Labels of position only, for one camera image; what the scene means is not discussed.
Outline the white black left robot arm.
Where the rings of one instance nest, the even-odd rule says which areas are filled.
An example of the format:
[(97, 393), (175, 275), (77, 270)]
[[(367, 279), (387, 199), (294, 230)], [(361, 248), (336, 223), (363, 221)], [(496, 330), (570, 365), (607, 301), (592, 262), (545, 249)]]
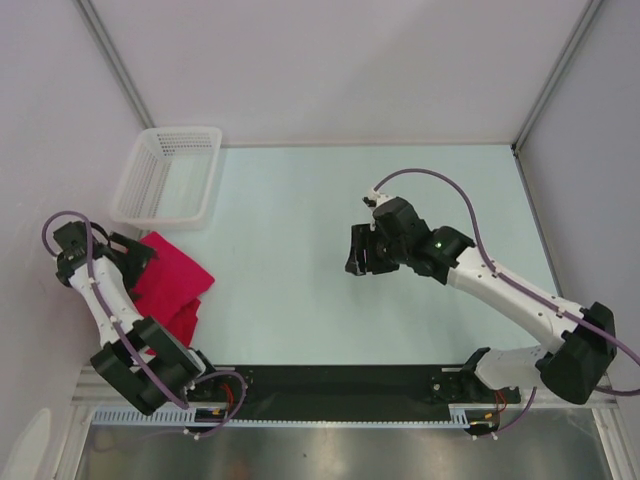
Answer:
[(187, 389), (197, 398), (214, 397), (221, 376), (204, 357), (185, 346), (150, 315), (142, 315), (130, 296), (150, 263), (149, 246), (79, 219), (53, 232), (59, 247), (56, 277), (88, 306), (101, 349), (90, 363), (111, 387), (149, 416), (167, 403), (188, 408)]

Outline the crimson red t shirt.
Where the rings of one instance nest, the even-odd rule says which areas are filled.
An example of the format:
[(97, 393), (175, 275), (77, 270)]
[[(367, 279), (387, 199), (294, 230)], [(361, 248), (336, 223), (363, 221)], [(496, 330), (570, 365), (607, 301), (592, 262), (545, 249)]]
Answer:
[(184, 307), (215, 283), (214, 277), (158, 232), (142, 238), (155, 255), (132, 290), (134, 305), (144, 316), (167, 325)]

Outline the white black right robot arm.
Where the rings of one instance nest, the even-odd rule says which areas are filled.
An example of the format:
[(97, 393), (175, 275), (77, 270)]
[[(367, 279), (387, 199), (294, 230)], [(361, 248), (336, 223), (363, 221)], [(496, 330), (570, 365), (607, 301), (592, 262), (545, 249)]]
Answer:
[(461, 376), (469, 399), (484, 401), (507, 387), (545, 387), (572, 404), (589, 400), (617, 354), (608, 307), (584, 307), (535, 287), (458, 230), (430, 229), (401, 197), (371, 194), (363, 202), (372, 219), (351, 228), (347, 273), (380, 275), (406, 266), (475, 297), (537, 340), (528, 348), (478, 349)]

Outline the white perforated plastic basket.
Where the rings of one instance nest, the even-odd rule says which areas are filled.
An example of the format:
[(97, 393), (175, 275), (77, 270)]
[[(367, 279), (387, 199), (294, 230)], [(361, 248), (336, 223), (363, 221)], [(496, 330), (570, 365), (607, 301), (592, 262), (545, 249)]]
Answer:
[(144, 130), (124, 166), (110, 218), (140, 230), (203, 228), (222, 175), (221, 144), (217, 127)]

